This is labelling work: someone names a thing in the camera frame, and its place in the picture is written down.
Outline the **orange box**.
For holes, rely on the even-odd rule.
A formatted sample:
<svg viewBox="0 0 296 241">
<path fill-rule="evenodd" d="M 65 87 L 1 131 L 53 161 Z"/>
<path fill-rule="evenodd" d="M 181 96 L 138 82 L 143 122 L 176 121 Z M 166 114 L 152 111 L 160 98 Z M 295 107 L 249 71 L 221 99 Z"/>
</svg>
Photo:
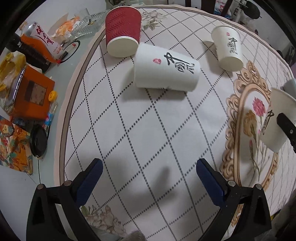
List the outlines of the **orange box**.
<svg viewBox="0 0 296 241">
<path fill-rule="evenodd" d="M 26 66 L 11 87 L 6 101 L 9 116 L 43 121 L 50 108 L 49 94 L 55 82 L 42 73 Z"/>
</svg>

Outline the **white calligraphy cup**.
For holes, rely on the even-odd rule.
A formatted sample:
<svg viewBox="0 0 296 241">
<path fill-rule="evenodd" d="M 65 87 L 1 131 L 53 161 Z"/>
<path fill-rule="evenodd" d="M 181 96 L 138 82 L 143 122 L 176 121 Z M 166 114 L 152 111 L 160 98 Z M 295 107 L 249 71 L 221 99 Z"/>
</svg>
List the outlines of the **white calligraphy cup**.
<svg viewBox="0 0 296 241">
<path fill-rule="evenodd" d="M 201 73 L 199 61 L 173 50 L 140 43 L 134 58 L 138 88 L 195 90 Z"/>
<path fill-rule="evenodd" d="M 284 113 L 295 125 L 295 99 L 280 89 L 272 88 L 260 139 L 275 153 L 281 149 L 287 140 L 287 136 L 276 123 L 279 113 Z"/>
<path fill-rule="evenodd" d="M 240 71 L 243 55 L 239 33 L 233 27 L 220 25 L 212 30 L 211 37 L 220 67 L 229 72 Z"/>
</svg>

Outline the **colourful illustrated booklet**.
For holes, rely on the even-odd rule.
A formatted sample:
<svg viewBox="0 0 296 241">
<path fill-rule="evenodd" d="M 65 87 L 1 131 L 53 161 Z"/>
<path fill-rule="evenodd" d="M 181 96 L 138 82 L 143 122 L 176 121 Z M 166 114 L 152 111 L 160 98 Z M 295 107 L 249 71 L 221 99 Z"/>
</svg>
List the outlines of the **colourful illustrated booklet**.
<svg viewBox="0 0 296 241">
<path fill-rule="evenodd" d="M 1 116 L 1 165 L 16 171 L 33 173 L 30 134 Z"/>
</svg>

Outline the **floral patterned tablecloth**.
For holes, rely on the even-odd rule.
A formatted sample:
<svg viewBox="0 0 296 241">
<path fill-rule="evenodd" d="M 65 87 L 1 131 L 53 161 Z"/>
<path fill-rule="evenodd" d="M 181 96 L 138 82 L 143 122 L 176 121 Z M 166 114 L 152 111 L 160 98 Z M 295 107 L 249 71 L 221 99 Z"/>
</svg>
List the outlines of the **floral patterned tablecloth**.
<svg viewBox="0 0 296 241">
<path fill-rule="evenodd" d="M 103 174 L 81 211 L 91 226 L 116 235 L 140 230 L 148 240 L 197 240 L 218 213 L 195 166 L 205 158 L 238 185 L 260 183 L 271 213 L 295 190 L 295 153 L 259 140 L 272 88 L 293 77 L 265 41 L 224 18 L 178 5 L 144 6 L 140 40 L 201 65 L 192 92 L 143 89 L 134 58 L 114 58 L 105 31 L 93 38 L 61 106 L 54 183 L 73 180 L 94 158 Z M 212 30 L 240 35 L 243 68 L 220 67 Z"/>
</svg>

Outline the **yellow bottle cap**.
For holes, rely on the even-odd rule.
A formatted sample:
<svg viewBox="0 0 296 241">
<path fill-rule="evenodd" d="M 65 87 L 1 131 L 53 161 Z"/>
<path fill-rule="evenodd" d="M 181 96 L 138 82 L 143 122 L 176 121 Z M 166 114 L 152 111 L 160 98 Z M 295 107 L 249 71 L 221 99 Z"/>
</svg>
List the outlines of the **yellow bottle cap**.
<svg viewBox="0 0 296 241">
<path fill-rule="evenodd" d="M 57 99 L 57 97 L 58 97 L 58 93 L 57 93 L 55 90 L 53 90 L 53 91 L 51 91 L 51 92 L 49 93 L 48 101 L 49 101 L 49 102 L 55 102 L 56 99 Z"/>
</svg>

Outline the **orange white snack packet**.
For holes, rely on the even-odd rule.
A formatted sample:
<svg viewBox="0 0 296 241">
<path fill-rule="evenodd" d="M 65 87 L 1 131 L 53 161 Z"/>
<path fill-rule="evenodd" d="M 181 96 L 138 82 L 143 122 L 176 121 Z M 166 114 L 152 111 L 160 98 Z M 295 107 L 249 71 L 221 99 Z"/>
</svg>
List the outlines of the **orange white snack packet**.
<svg viewBox="0 0 296 241">
<path fill-rule="evenodd" d="M 37 22 L 23 22 L 20 26 L 21 40 L 34 48 L 51 63 L 60 63 L 64 50 L 62 46 L 51 39 Z"/>
</svg>

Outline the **yellow plastic bag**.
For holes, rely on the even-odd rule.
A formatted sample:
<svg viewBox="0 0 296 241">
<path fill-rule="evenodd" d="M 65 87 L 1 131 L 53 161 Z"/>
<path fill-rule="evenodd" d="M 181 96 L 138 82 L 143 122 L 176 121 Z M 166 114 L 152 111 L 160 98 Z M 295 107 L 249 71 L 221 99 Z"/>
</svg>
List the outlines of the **yellow plastic bag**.
<svg viewBox="0 0 296 241">
<path fill-rule="evenodd" d="M 1 62 L 1 108 L 4 108 L 11 86 L 20 72 L 26 66 L 26 57 L 18 51 L 8 53 Z"/>
</svg>

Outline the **black round lid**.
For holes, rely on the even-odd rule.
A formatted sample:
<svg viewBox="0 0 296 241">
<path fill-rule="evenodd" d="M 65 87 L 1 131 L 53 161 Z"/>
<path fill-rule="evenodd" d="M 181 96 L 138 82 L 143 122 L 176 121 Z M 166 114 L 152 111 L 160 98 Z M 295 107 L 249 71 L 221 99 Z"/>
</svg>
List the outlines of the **black round lid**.
<svg viewBox="0 0 296 241">
<path fill-rule="evenodd" d="M 41 158 L 47 149 L 47 133 L 40 124 L 33 125 L 30 133 L 30 149 L 32 155 Z"/>
</svg>

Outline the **black bottle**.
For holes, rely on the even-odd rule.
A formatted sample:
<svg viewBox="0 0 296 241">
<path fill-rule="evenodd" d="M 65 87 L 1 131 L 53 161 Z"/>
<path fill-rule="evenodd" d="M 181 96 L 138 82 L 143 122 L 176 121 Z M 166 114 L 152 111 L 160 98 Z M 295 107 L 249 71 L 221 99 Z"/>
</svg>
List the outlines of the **black bottle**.
<svg viewBox="0 0 296 241">
<path fill-rule="evenodd" d="M 51 62 L 45 59 L 33 47 L 22 42 L 20 36 L 16 33 L 14 33 L 13 36 L 9 39 L 8 43 L 6 44 L 6 48 L 11 52 L 18 51 L 24 54 L 27 63 L 36 68 L 40 68 L 42 70 L 42 73 L 45 73 L 51 65 Z"/>
</svg>

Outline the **red ribbed paper cup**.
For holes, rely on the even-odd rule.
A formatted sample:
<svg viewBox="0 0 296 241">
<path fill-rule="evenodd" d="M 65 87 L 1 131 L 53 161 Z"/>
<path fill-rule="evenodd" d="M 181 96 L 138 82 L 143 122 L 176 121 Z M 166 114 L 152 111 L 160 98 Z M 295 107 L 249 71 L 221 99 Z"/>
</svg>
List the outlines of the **red ribbed paper cup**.
<svg viewBox="0 0 296 241">
<path fill-rule="evenodd" d="M 112 9 L 105 18 L 106 47 L 109 55 L 117 58 L 136 53 L 140 40 L 142 15 L 131 6 Z"/>
</svg>

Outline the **clear glass tray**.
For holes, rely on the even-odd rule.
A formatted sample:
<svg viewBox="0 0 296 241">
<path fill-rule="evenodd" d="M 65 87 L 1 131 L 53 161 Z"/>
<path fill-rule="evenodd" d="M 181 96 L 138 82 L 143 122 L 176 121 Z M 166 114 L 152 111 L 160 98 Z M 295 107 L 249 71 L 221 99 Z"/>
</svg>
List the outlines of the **clear glass tray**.
<svg viewBox="0 0 296 241">
<path fill-rule="evenodd" d="M 105 22 L 108 11 L 102 11 L 93 15 L 86 16 L 71 32 L 74 38 L 96 33 Z"/>
</svg>

